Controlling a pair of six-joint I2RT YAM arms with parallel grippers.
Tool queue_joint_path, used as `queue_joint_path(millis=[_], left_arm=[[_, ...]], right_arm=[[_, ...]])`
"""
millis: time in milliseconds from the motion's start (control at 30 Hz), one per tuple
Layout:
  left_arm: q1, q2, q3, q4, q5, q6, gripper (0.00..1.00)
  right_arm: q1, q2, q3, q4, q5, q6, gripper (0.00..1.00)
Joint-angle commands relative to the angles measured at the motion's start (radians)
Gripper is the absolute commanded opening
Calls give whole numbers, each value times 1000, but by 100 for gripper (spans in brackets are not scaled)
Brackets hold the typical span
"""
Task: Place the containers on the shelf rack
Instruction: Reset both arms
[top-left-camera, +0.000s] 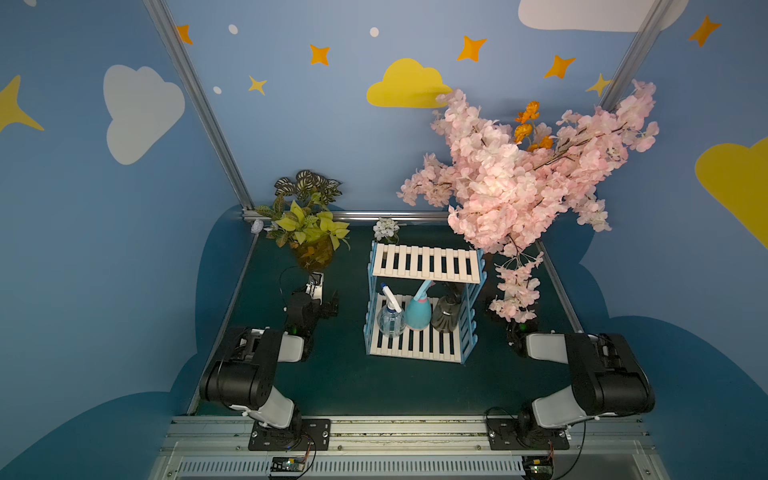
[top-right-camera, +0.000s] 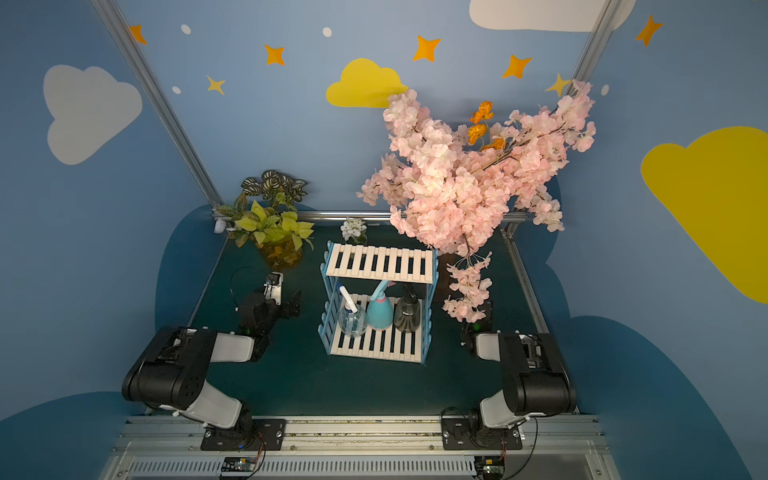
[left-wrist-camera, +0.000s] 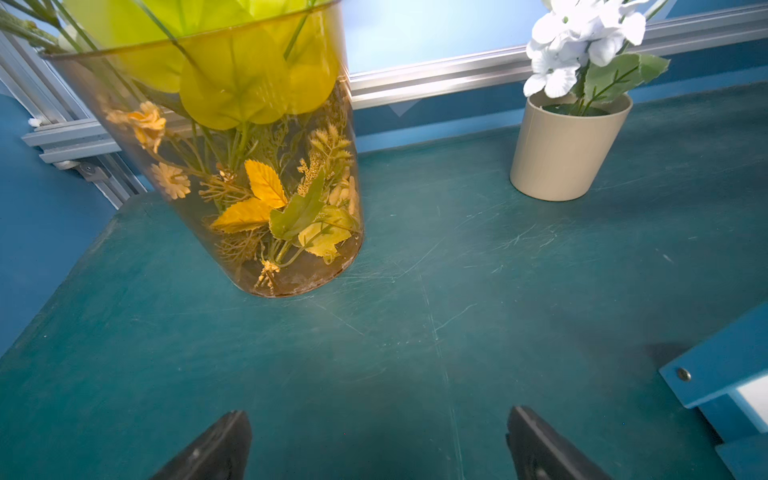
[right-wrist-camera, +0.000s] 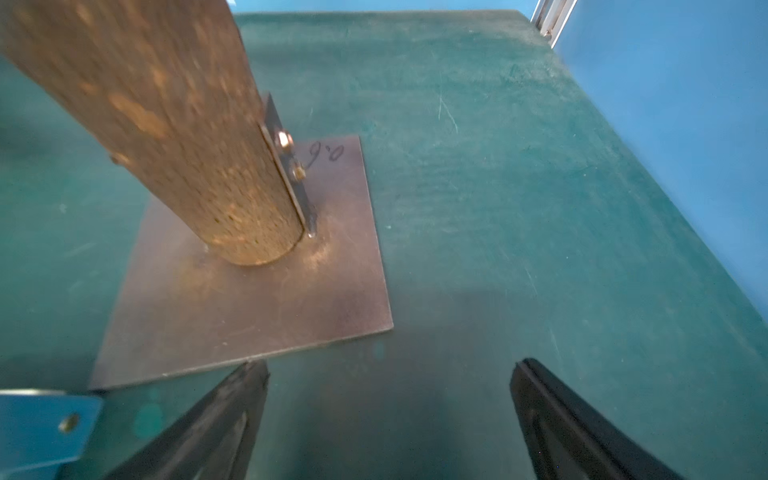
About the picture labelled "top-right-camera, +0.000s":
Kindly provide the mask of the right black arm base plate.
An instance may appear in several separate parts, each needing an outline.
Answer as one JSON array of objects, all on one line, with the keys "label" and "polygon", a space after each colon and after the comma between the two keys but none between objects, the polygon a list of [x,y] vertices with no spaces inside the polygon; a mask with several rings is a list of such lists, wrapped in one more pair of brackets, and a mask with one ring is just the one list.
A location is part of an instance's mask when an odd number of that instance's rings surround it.
[{"label": "right black arm base plate", "polygon": [[521,450],[522,439],[517,427],[491,429],[463,417],[440,420],[443,448],[453,451]]}]

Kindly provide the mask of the clear blue-capped spray bottle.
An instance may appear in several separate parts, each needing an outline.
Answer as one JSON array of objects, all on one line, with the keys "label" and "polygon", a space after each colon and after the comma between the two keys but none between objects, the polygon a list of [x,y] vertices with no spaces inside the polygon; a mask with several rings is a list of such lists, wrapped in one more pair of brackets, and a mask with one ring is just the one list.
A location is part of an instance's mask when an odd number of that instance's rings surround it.
[{"label": "clear blue-capped spray bottle", "polygon": [[342,307],[338,324],[343,334],[351,338],[361,337],[367,328],[366,311],[358,306],[356,300],[344,285],[339,286]]}]

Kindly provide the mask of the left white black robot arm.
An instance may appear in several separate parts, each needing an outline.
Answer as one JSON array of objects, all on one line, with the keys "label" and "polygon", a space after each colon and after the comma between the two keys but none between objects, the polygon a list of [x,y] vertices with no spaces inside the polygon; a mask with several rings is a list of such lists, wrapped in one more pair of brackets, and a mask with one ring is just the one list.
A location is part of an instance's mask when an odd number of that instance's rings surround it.
[{"label": "left white black robot arm", "polygon": [[257,362],[270,345],[281,319],[300,313],[301,293],[277,301],[254,292],[239,307],[241,333],[188,327],[161,328],[126,374],[124,399],[168,410],[222,430],[249,428],[243,402],[207,381],[213,363]]}]

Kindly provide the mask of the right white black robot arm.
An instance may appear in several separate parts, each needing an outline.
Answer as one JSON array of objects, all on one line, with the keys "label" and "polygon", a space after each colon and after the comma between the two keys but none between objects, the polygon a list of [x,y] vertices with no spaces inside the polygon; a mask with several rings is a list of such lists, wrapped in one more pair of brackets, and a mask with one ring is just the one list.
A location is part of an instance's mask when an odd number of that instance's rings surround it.
[{"label": "right white black robot arm", "polygon": [[464,326],[462,345],[472,356],[500,365],[501,389],[473,409],[471,427],[511,429],[530,417],[575,412],[577,393],[554,336],[494,330],[491,301],[483,303],[480,312],[484,318]]}]

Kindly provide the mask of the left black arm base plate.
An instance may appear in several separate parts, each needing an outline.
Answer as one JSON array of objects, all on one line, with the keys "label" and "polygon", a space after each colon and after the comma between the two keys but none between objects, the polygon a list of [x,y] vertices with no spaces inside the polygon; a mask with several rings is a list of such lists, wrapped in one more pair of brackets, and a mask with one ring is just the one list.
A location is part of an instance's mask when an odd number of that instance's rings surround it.
[{"label": "left black arm base plate", "polygon": [[282,418],[252,418],[232,429],[207,427],[200,445],[202,451],[280,451],[287,421]]}]

